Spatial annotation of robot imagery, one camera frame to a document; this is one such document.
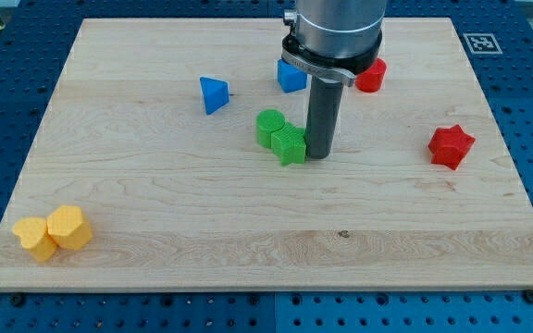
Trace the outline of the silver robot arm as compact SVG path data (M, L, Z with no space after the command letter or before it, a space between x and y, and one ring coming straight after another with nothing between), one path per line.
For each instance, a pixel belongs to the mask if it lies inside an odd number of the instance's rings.
M324 80L352 86L372 66L382 42L386 0L297 0L284 11L287 63Z

